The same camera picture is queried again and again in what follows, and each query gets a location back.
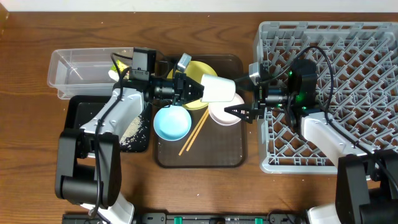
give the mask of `robotic arm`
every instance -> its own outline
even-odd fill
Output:
[[[153,76],[155,56],[155,50],[134,48],[132,66],[127,68],[129,78],[126,80],[119,77],[111,99],[102,110],[79,130],[65,128],[60,135],[55,183],[57,197],[89,210],[95,207],[99,197],[98,215],[110,223],[130,224],[134,213],[133,205],[120,194],[122,178],[119,137],[133,119],[141,114],[147,102],[168,100],[171,105],[181,106],[199,100],[205,90],[212,88],[186,76],[184,71],[190,62],[187,54],[183,54],[176,64],[174,72],[176,69],[179,72],[174,73],[172,80]],[[213,81],[226,80],[217,77]],[[225,97],[225,101],[230,101],[233,95]],[[99,165],[93,167],[79,164],[77,159],[95,157],[93,152],[96,141],[99,144],[99,156],[96,158]]]
[[[251,85],[243,88],[253,91],[253,103],[231,106],[225,111],[252,123],[264,118],[265,109],[283,108],[288,125],[314,143],[338,168],[336,202],[311,208],[307,214],[311,224],[398,222],[394,183],[398,179],[398,154],[393,150],[373,151],[320,108],[315,101],[318,75],[314,62],[297,59],[290,68],[284,88],[270,86],[276,77],[269,77],[262,65],[252,64],[247,78]],[[369,176],[381,182],[380,188],[368,190]]]

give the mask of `wood grain tabletop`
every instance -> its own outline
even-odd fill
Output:
[[[54,192],[68,109],[47,85],[54,50],[143,46],[165,54],[233,54],[247,71],[263,21],[398,21],[398,14],[10,13],[0,40],[0,222],[60,223],[64,213],[86,212]],[[300,212],[334,201],[335,175],[263,173],[256,124],[247,130],[247,159],[235,169],[163,169],[152,143],[144,153],[122,153],[121,192],[138,211],[170,213]]]

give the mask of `wooden chopstick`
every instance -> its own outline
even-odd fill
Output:
[[[199,128],[200,124],[202,123],[202,121],[205,119],[206,114],[209,113],[209,108],[207,108],[207,110],[205,111],[205,113],[202,115],[202,117],[200,118],[199,122],[197,123],[197,125],[195,126],[195,128],[193,129],[191,135],[189,135],[189,138],[187,139],[187,141],[185,142],[184,146],[182,146],[182,149],[180,151],[180,153],[178,154],[179,156],[181,156],[182,152],[184,151],[185,147],[188,145],[188,143],[191,141],[191,138],[193,137],[193,135],[195,135],[197,129]]]
[[[198,128],[198,130],[196,131],[195,135],[193,136],[193,138],[192,138],[192,140],[191,140],[191,143],[190,143],[189,146],[187,147],[187,152],[189,151],[189,149],[191,148],[193,142],[194,142],[195,139],[197,138],[197,136],[198,136],[198,134],[199,134],[199,132],[200,132],[200,130],[201,130],[201,127],[202,127],[203,124],[206,122],[206,119],[207,119],[207,117],[209,116],[209,111],[206,110],[206,112],[205,112],[204,115],[205,115],[205,118],[203,118],[203,121],[202,121],[201,124],[199,125],[199,128]]]

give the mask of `white bowl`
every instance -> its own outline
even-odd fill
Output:
[[[234,98],[230,102],[209,103],[209,115],[214,121],[216,121],[216,123],[222,126],[231,126],[233,124],[238,123],[241,120],[241,118],[238,118],[235,115],[225,112],[224,108],[229,106],[240,105],[243,103],[244,101],[241,98],[241,96],[235,93]]]

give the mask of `yellow plate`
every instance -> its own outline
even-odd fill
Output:
[[[203,76],[203,74],[217,76],[214,69],[212,69],[209,65],[198,61],[191,61],[187,69],[185,70],[185,73],[187,74],[188,77],[195,80],[197,83],[201,82],[201,77]],[[172,78],[172,77],[173,77],[173,70],[171,70],[169,75],[167,75],[167,78]],[[187,110],[199,110],[205,108],[206,106],[208,106],[208,104],[209,103],[202,103],[200,100],[196,100],[194,102],[183,105],[183,107]]]

